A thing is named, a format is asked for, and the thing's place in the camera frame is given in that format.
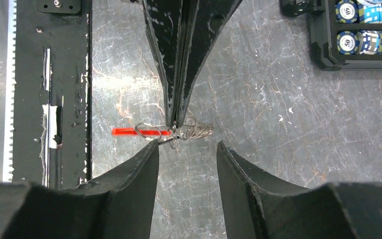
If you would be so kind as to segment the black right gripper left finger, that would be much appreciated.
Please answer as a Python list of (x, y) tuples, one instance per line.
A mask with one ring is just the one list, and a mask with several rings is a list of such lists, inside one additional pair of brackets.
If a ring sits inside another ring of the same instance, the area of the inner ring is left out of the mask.
[(152, 141), (74, 189), (0, 183), (0, 239), (147, 239), (158, 172)]

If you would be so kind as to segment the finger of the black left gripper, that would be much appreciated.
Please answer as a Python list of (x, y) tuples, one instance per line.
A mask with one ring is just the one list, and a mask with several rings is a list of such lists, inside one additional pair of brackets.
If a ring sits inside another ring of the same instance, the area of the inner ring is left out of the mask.
[(184, 124), (195, 81), (240, 0), (187, 0), (188, 18), (176, 96), (176, 126)]
[(144, 0), (146, 34), (163, 86), (165, 122), (181, 127), (185, 121), (185, 0)]

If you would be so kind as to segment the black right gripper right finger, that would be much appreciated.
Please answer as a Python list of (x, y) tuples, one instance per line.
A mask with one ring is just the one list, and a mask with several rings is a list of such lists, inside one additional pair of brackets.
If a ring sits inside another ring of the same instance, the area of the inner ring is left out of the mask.
[(382, 182), (308, 189), (259, 168), (224, 141), (216, 164), (230, 239), (382, 239)]

